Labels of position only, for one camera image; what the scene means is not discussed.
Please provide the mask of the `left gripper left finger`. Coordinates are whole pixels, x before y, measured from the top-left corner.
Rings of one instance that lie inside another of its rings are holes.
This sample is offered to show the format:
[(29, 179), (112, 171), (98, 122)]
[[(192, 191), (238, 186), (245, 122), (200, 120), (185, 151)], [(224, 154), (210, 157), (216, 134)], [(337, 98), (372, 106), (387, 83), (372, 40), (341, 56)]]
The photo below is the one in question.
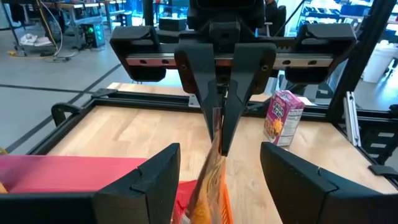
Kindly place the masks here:
[(170, 223), (180, 173), (180, 144), (172, 143), (93, 198), (96, 223)]

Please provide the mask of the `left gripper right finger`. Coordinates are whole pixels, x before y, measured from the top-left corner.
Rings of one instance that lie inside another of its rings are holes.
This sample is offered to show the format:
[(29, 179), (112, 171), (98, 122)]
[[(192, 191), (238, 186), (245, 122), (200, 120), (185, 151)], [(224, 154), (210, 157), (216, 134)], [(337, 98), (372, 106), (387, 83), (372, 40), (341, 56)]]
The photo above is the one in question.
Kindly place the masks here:
[(382, 194), (271, 142), (261, 144), (266, 184), (283, 223), (397, 223), (397, 194)]

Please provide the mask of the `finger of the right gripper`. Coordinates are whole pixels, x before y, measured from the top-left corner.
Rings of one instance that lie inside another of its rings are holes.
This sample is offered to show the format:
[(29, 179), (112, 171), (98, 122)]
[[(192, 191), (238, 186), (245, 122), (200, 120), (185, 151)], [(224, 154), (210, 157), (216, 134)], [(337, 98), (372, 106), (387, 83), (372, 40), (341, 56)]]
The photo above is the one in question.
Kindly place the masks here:
[(229, 153), (236, 127), (250, 97), (264, 91), (275, 59), (275, 44), (235, 45), (221, 132), (223, 156)]
[(221, 108), (223, 97), (218, 93), (216, 63), (213, 44), (181, 42), (174, 52), (178, 72), (185, 78), (192, 78), (196, 96), (204, 115), (210, 139), (215, 138), (213, 110)]

